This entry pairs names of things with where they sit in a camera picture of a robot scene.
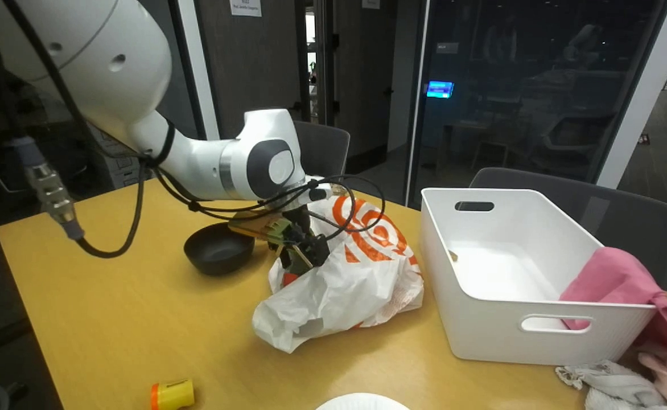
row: storage bin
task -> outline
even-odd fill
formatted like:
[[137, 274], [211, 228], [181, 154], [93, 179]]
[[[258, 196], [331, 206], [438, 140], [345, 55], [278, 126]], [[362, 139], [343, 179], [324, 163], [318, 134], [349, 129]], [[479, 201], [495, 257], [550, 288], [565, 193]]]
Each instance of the storage bin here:
[[[653, 306], [560, 300], [600, 245], [527, 188], [423, 188], [423, 253], [448, 345], [464, 360], [617, 360]], [[583, 331], [567, 318], [588, 320]]]

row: table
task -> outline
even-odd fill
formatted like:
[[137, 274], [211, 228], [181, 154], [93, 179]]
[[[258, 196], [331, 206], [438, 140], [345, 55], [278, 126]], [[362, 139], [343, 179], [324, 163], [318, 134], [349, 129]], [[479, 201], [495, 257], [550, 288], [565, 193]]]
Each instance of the table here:
[[[77, 205], [89, 239], [124, 236], [134, 188]], [[420, 255], [418, 211], [387, 214]], [[450, 354], [427, 282], [420, 309], [390, 323], [303, 344], [286, 354], [255, 337], [249, 316], [269, 294], [266, 243], [247, 269], [204, 278], [181, 253], [211, 224], [148, 184], [137, 243], [121, 259], [83, 255], [39, 214], [0, 225], [0, 243], [63, 408], [148, 408], [153, 382], [192, 377], [195, 408], [312, 410], [347, 392], [427, 408], [583, 408], [552, 367], [464, 361]]]

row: pink towel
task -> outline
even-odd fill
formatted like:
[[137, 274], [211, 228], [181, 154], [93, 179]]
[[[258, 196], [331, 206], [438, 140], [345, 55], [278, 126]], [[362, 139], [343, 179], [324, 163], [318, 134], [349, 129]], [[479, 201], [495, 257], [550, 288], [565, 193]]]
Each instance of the pink towel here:
[[656, 315], [636, 342], [667, 349], [667, 294], [653, 282], [648, 269], [625, 250], [599, 247], [560, 299], [656, 306]]

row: glass wall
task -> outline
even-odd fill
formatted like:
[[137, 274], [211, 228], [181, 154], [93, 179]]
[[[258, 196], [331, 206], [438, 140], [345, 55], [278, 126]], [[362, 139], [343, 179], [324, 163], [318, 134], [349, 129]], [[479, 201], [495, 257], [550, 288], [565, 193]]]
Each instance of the glass wall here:
[[667, 0], [431, 0], [410, 205], [479, 165], [595, 179]]

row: black object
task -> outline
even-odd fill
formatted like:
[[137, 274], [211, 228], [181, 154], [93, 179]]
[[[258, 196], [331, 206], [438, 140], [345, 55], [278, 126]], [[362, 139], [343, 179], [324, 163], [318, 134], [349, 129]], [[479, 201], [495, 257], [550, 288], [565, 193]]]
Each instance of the black object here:
[[283, 271], [299, 276], [312, 266], [321, 266], [330, 255], [330, 245], [324, 236], [312, 233], [307, 206], [283, 211], [283, 217], [290, 221], [283, 229], [283, 253], [280, 253]]
[[255, 239], [232, 233], [227, 224], [207, 225], [195, 229], [183, 253], [192, 266], [204, 276], [224, 276], [237, 271], [255, 245]]

